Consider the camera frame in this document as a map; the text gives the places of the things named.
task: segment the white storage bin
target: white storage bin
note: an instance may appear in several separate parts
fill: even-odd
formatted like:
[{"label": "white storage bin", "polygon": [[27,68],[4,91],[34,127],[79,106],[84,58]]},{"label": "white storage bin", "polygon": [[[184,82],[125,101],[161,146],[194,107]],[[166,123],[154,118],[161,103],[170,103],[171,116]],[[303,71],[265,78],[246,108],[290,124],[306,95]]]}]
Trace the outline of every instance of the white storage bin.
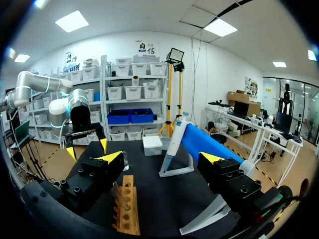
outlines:
[{"label": "white storage bin", "polygon": [[87,137],[83,137],[83,138],[78,138],[78,143],[88,143],[89,140]]},{"label": "white storage bin", "polygon": [[144,155],[152,156],[152,155],[160,155],[162,142],[160,137],[158,136],[147,136],[143,137],[143,147],[144,147]]},{"label": "white storage bin", "polygon": [[133,76],[146,75],[147,63],[132,63]]},{"label": "white storage bin", "polygon": [[46,138],[48,138],[48,139],[53,139],[55,137],[55,135],[51,129],[46,129],[44,132],[45,132]]},{"label": "white storage bin", "polygon": [[127,100],[139,100],[141,98],[141,86],[124,86]]},{"label": "white storage bin", "polygon": [[90,114],[91,123],[101,122],[101,111],[91,111]]},{"label": "white storage bin", "polygon": [[96,135],[96,132],[94,132],[93,134],[90,134],[90,135],[88,135],[87,136],[88,137],[88,141],[89,142],[92,142],[92,141],[99,141],[99,138],[97,137],[97,135]]},{"label": "white storage bin", "polygon": [[98,61],[98,59],[92,59],[92,58],[88,58],[85,61],[83,61],[83,68],[90,68],[90,67],[100,67],[100,63]]},{"label": "white storage bin", "polygon": [[96,79],[100,77],[100,70],[97,66],[84,68],[82,70],[83,74],[83,81]]},{"label": "white storage bin", "polygon": [[152,76],[164,76],[167,63],[150,63]]},{"label": "white storage bin", "polygon": [[93,102],[94,101],[94,89],[87,89],[84,90],[86,93],[86,98],[88,99],[88,102]]},{"label": "white storage bin", "polygon": [[39,129],[39,135],[40,135],[40,138],[46,139],[46,134],[45,134],[44,129]]},{"label": "white storage bin", "polygon": [[43,99],[39,99],[39,100],[33,101],[33,108],[35,110],[43,108],[43,107],[44,107]]},{"label": "white storage bin", "polygon": [[70,72],[67,72],[67,73],[63,73],[59,76],[60,79],[63,79],[63,80],[71,80],[71,73]]},{"label": "white storage bin", "polygon": [[130,65],[116,65],[115,72],[117,76],[128,76],[130,71]]},{"label": "white storage bin", "polygon": [[73,82],[81,81],[82,80],[82,71],[71,71],[70,72],[70,79]]},{"label": "white storage bin", "polygon": [[143,136],[156,136],[160,131],[160,127],[156,126],[145,126],[143,130]]},{"label": "white storage bin", "polygon": [[35,115],[34,117],[35,117],[36,124],[43,124],[48,121],[47,113]]},{"label": "white storage bin", "polygon": [[142,126],[132,125],[126,129],[126,134],[129,137],[129,141],[142,139]]},{"label": "white storage bin", "polygon": [[107,87],[109,100],[121,100],[123,86],[118,87]]},{"label": "white storage bin", "polygon": [[160,97],[160,86],[144,86],[145,99],[157,99]]},{"label": "white storage bin", "polygon": [[45,97],[43,98],[43,105],[45,108],[48,108],[51,102],[51,97]]},{"label": "white storage bin", "polygon": [[125,127],[113,127],[110,133],[112,141],[124,141],[125,140]]},{"label": "white storage bin", "polygon": [[131,58],[120,58],[116,59],[117,65],[131,65],[132,59]]}]

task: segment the laptop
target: laptop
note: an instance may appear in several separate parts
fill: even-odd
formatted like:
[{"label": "laptop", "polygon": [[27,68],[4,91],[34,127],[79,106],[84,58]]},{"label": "laptop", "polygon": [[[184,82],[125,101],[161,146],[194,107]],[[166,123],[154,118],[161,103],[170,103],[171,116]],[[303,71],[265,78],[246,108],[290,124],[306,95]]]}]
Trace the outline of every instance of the laptop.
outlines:
[{"label": "laptop", "polygon": [[236,101],[234,106],[234,111],[227,112],[227,113],[239,118],[245,118],[247,117],[248,108],[249,108],[249,104],[245,102]]},{"label": "laptop", "polygon": [[[15,137],[18,145],[20,146],[28,137],[29,137],[29,125],[30,121],[25,122],[24,124],[15,128]],[[16,142],[11,146],[11,148],[16,148]]]},{"label": "laptop", "polygon": [[293,116],[277,112],[276,124],[274,125],[274,128],[284,133],[289,133],[292,120]]}]

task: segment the wooden floor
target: wooden floor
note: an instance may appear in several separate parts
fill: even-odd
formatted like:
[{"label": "wooden floor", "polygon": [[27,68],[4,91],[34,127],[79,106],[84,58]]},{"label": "wooden floor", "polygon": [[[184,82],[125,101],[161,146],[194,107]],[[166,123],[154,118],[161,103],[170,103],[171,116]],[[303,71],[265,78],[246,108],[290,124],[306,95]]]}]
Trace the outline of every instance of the wooden floor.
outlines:
[{"label": "wooden floor", "polygon": [[[252,146],[255,140],[256,132],[248,133],[246,135],[241,135],[238,137],[238,140],[246,143],[247,145]],[[74,165],[73,159],[67,154],[67,152],[61,151],[58,148],[57,144],[52,143],[39,143],[38,141],[34,141],[35,144],[31,143],[33,152],[37,155],[37,150],[40,156],[40,164],[43,165],[43,170],[46,173],[47,177],[50,181],[60,181],[65,179]],[[240,148],[236,143],[231,140],[228,140],[226,143],[228,146],[233,148],[235,151],[248,158],[248,152],[244,148]],[[85,146],[75,146],[75,152],[79,157],[84,151]],[[304,140],[304,146],[300,149],[299,155],[289,173],[286,177],[282,185],[287,185],[291,188],[293,195],[297,195],[300,191],[301,182],[308,178],[310,182],[312,182],[314,173],[317,169],[317,158],[315,156],[316,147],[311,143]],[[26,157],[27,162],[29,159],[27,158],[28,154],[25,149],[22,150],[24,156]],[[276,156],[274,159],[274,164],[270,162],[259,162],[257,164],[258,168],[260,168],[263,172],[269,175],[273,180],[279,182],[280,177],[285,171],[289,160],[291,159],[291,155],[285,153],[283,157],[280,157],[280,153],[276,147],[267,146],[266,151],[271,153],[273,151],[276,152]],[[31,163],[29,163],[31,170],[35,172],[34,167]],[[254,180],[262,181],[262,190],[265,192],[271,187],[275,186],[269,179],[267,179],[262,173],[258,170],[255,170],[253,175]],[[272,235],[291,215],[291,213],[296,209],[298,203],[293,203],[290,205],[280,217],[280,219],[275,224],[275,228],[270,233]]]}]

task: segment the screw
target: screw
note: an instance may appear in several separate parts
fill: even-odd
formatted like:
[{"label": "screw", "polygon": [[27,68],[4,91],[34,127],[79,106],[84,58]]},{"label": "screw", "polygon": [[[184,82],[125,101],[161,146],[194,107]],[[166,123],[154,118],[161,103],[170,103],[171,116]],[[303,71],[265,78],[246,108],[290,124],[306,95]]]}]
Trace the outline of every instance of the screw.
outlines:
[{"label": "screw", "polygon": [[47,192],[42,191],[42,192],[40,193],[40,196],[45,197],[47,194],[48,194]]}]

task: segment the cardboard box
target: cardboard box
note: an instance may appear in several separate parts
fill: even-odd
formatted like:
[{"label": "cardboard box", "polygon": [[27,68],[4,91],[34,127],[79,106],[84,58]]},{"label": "cardboard box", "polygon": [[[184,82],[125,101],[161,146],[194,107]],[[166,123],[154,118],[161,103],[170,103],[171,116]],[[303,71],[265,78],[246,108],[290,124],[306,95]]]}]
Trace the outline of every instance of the cardboard box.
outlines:
[{"label": "cardboard box", "polygon": [[249,101],[249,95],[245,95],[243,93],[238,92],[232,92],[229,91],[227,94],[228,104],[231,106],[235,106],[236,101],[243,101],[248,102]]}]

